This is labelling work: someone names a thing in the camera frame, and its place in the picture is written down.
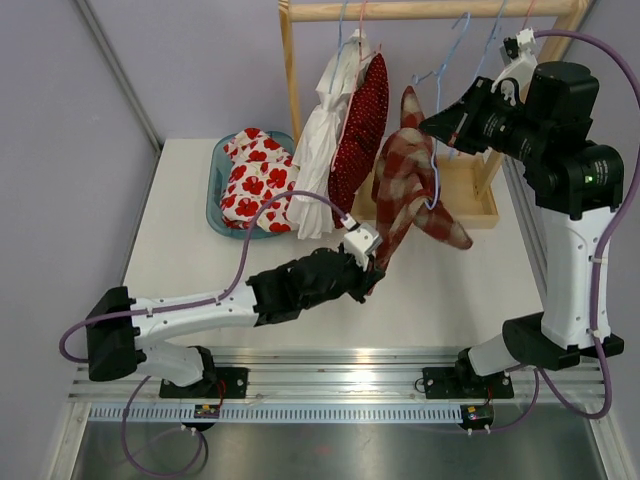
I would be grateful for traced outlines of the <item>red plaid garment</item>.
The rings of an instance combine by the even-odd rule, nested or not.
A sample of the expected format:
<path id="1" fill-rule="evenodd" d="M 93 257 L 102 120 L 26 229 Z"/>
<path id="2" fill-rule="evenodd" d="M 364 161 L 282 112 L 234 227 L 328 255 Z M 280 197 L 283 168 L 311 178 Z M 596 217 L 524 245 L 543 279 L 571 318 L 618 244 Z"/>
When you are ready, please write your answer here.
<path id="1" fill-rule="evenodd" d="M 431 165 L 434 142 L 419 129 L 425 120 L 413 87 L 403 92 L 400 127 L 382 146 L 376 160 L 371 198 L 382 243 L 376 265 L 385 270 L 411 227 L 458 250 L 473 240 L 440 200 L 435 198 L 436 171 Z"/>

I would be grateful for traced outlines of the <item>dark red dotted garment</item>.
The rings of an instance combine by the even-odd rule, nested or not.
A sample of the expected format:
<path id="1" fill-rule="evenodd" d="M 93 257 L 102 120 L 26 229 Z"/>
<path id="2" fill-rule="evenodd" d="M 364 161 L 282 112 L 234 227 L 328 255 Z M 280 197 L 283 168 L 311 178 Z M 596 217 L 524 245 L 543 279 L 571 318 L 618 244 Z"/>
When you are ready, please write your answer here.
<path id="1" fill-rule="evenodd" d="M 373 169 L 386 129 L 388 107 L 387 66 L 383 55 L 377 54 L 353 96 L 344 135 L 329 174 L 329 199 L 344 213 L 351 212 L 357 190 Z"/>

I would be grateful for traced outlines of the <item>pink hanger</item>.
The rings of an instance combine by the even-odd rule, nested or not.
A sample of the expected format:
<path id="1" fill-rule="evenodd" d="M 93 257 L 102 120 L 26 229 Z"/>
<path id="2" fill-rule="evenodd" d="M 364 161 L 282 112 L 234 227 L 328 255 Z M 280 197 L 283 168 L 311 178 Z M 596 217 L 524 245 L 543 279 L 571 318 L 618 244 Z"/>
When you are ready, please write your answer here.
<path id="1" fill-rule="evenodd" d="M 361 85 L 361 81 L 364 80 L 364 75 L 366 74 L 366 69 L 368 68 L 370 60 L 373 57 L 375 57 L 380 52 L 380 49 L 381 49 L 381 46 L 378 46 L 377 48 L 369 48 L 367 55 L 364 55 L 362 53 L 362 51 L 363 51 L 363 48 L 362 48 L 362 44 L 363 44 L 362 34 L 363 34 L 363 31 L 364 31 L 365 13 L 366 13 L 367 4 L 368 4 L 368 1 L 364 0 L 361 3 L 361 7 L 360 7 L 359 20 L 358 20 L 358 41 L 357 41 L 357 45 L 358 45 L 358 64 L 357 64 L 357 68 L 358 68 L 358 70 L 355 72 L 355 76 L 354 76 L 354 79 L 353 79 L 353 85 L 352 85 L 352 91 L 351 91 L 349 99 L 348 99 L 346 113 L 345 113 L 345 117 L 344 117 L 344 122 L 343 122 L 343 125 L 342 125 L 342 130 L 341 130 L 340 136 L 339 136 L 338 141 L 337 141 L 336 151 L 335 151 L 335 153 L 334 153 L 334 155 L 332 157 L 332 160 L 331 160 L 331 164 L 330 164 L 330 171 L 331 172 L 335 171 L 336 159 L 337 159 L 338 153 L 339 153 L 340 148 L 341 148 L 341 144 L 342 144 L 344 136 L 345 136 L 345 132 L 346 132 L 346 129 L 347 129 L 347 123 L 348 123 L 348 120 L 349 120 L 349 116 L 350 116 L 350 112 L 351 112 L 351 108 L 352 108 L 352 104 L 353 104 L 353 99 L 354 99 L 355 93 L 359 89 L 359 87 Z"/>
<path id="2" fill-rule="evenodd" d="M 523 23 L 522 23 L 522 26 L 521 26 L 520 30 L 525 30 L 527 28 L 528 23 L 529 23 L 529 19 L 530 19 L 531 15 L 532 15 L 533 10 L 535 9 L 536 3 L 537 3 L 537 0 L 531 0 L 529 2 L 527 10 L 526 10 L 526 13 L 525 13 L 525 15 L 523 17 Z"/>

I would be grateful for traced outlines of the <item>white red poppy skirt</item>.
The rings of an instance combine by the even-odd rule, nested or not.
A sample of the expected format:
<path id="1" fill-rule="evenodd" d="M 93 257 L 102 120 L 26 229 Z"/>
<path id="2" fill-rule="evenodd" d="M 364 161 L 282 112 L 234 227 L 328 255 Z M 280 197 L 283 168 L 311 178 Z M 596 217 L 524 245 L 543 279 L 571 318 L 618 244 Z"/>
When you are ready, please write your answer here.
<path id="1" fill-rule="evenodd" d="M 236 134 L 223 151 L 232 162 L 220 200 L 224 224 L 246 229 L 259 207 L 269 202 L 271 206 L 260 215 L 257 227 L 271 233 L 296 230 L 287 216 L 290 200 L 273 199 L 295 187 L 299 168 L 293 164 L 289 151 L 258 128 L 246 128 Z"/>

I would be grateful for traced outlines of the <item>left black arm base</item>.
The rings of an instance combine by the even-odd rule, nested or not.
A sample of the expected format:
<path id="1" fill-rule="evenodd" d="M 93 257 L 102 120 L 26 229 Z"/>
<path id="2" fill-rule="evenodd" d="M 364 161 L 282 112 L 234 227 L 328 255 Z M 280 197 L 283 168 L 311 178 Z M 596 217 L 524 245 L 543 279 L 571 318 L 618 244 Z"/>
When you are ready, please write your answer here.
<path id="1" fill-rule="evenodd" d="M 243 367 L 217 367 L 216 381 L 203 379 L 193 385 L 178 387 L 163 381 L 159 397 L 163 399 L 245 399 L 250 370 Z"/>

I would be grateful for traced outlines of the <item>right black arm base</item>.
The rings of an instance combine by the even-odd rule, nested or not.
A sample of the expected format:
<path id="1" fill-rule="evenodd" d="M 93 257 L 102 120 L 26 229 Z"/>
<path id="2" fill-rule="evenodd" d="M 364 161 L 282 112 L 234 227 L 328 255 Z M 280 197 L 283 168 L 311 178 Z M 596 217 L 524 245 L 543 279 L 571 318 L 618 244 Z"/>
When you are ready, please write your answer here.
<path id="1" fill-rule="evenodd" d="M 507 400 L 514 398 L 511 379 L 504 373 L 486 377 L 460 376 L 454 367 L 422 369 L 428 400 Z"/>

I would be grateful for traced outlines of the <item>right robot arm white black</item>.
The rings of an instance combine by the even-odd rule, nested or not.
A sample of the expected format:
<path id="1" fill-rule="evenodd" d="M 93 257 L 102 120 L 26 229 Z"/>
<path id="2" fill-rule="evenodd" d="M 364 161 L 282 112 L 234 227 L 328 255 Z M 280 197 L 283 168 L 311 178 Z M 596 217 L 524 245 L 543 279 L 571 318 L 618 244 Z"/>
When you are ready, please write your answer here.
<path id="1" fill-rule="evenodd" d="M 541 210 L 543 310 L 505 321 L 499 335 L 459 353 L 453 380 L 466 396 L 518 364 L 558 371 L 624 350 L 606 310 L 593 304 L 605 298 L 606 285 L 591 286 L 593 267 L 604 265 L 604 233 L 622 203 L 624 179 L 619 153 L 587 138 L 599 82 L 583 65 L 552 61 L 534 68 L 525 97 L 522 84 L 479 77 L 459 101 L 419 125 L 461 152 L 491 149 L 520 161 Z"/>

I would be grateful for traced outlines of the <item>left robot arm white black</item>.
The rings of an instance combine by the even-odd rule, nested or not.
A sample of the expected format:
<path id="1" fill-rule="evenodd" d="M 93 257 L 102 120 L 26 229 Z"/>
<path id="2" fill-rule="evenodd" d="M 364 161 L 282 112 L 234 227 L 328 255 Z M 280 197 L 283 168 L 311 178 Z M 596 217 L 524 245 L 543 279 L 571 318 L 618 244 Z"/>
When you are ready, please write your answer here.
<path id="1" fill-rule="evenodd" d="M 173 338 L 292 321 L 303 311 L 343 295 L 362 303 L 383 276 L 374 264 L 359 265 L 344 248 L 319 248 L 251 276 L 231 293 L 134 299 L 127 288 L 112 288 L 88 316 L 89 378 L 110 382 L 139 373 L 205 397 L 217 383 L 211 351 L 175 345 Z"/>

